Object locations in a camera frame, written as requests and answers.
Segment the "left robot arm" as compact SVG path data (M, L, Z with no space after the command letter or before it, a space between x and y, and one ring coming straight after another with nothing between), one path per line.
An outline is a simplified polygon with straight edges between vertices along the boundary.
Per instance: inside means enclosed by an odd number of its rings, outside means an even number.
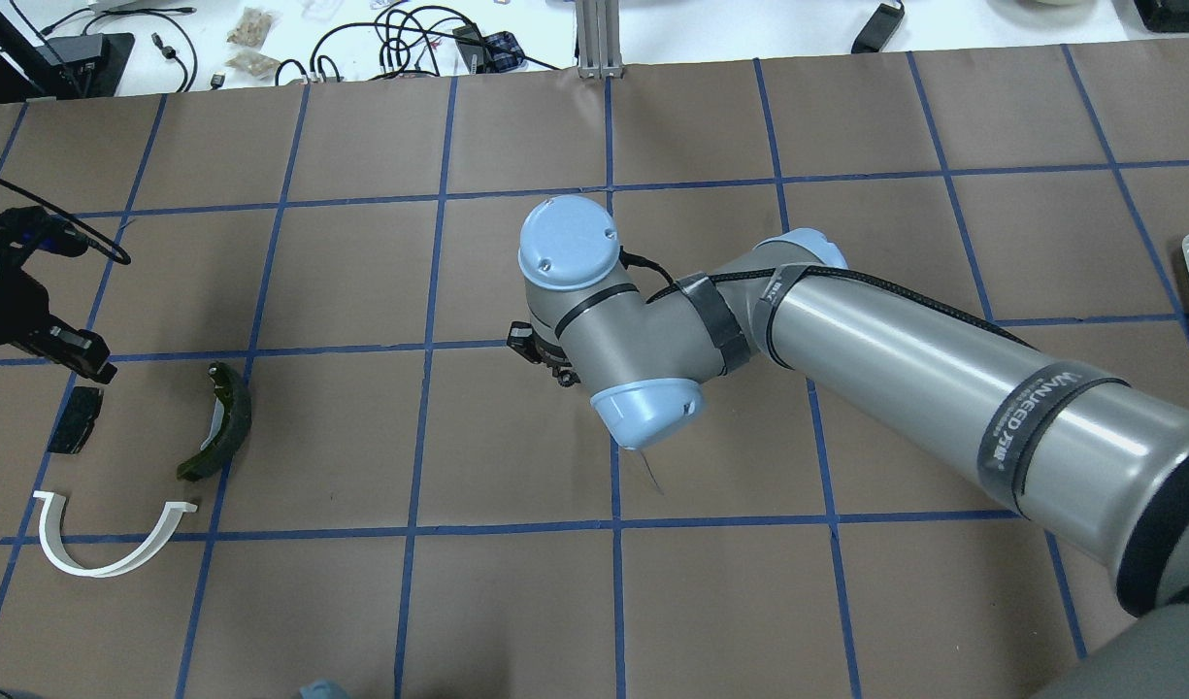
M23 270L25 252L0 248L0 346L46 359L100 384L117 376L111 350L93 330L55 315L48 288Z

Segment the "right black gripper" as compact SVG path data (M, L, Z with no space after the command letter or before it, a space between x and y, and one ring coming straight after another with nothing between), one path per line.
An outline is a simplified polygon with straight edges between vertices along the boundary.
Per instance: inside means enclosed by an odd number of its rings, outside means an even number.
M541 364L548 369L560 386L575 386L581 382L564 350L546 341L529 322L514 321L510 325L507 347L527 363Z

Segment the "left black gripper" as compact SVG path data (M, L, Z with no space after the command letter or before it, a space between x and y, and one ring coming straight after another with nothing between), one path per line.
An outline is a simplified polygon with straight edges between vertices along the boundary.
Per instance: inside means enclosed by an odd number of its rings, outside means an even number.
M0 273L0 346L61 364L89 380L111 384L117 366L102 336L50 311L48 289L29 273Z

